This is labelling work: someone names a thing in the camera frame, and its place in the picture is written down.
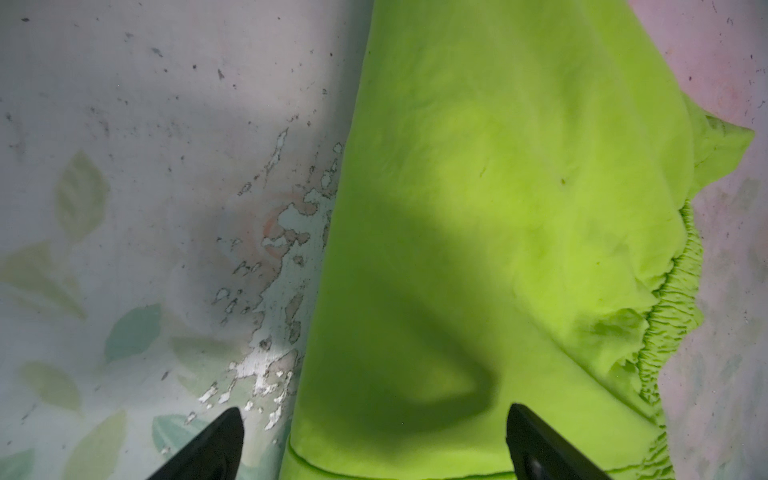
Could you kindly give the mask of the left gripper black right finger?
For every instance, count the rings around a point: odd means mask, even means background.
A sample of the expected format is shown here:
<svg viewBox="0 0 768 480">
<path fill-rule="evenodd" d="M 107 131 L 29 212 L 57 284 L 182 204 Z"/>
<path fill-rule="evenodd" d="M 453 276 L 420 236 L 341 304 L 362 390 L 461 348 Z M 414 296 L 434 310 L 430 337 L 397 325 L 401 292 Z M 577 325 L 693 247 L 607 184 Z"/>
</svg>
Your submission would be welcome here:
<svg viewBox="0 0 768 480">
<path fill-rule="evenodd" d="M 611 480 L 530 408 L 510 407 L 506 444 L 518 479 Z"/>
</svg>

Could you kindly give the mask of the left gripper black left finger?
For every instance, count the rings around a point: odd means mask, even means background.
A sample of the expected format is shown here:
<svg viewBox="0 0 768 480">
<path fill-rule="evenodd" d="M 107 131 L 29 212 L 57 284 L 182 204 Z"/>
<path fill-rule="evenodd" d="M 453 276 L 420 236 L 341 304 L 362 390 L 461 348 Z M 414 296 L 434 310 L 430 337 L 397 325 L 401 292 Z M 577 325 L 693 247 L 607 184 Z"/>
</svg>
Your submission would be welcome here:
<svg viewBox="0 0 768 480">
<path fill-rule="evenodd" d="M 231 407 L 219 415 L 149 480 L 235 480 L 244 445 L 241 412 Z"/>
</svg>

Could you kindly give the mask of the lime green shorts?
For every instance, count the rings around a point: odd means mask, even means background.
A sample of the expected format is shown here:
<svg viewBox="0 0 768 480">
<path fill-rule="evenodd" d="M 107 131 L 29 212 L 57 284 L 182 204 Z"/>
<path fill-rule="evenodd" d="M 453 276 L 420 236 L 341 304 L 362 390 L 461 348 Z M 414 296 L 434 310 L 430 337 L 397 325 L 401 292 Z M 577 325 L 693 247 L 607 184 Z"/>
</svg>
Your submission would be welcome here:
<svg viewBox="0 0 768 480">
<path fill-rule="evenodd" d="M 673 478 L 692 200 L 752 137 L 624 1 L 376 2 L 281 477 L 511 479 L 521 403 L 616 479 Z"/>
</svg>

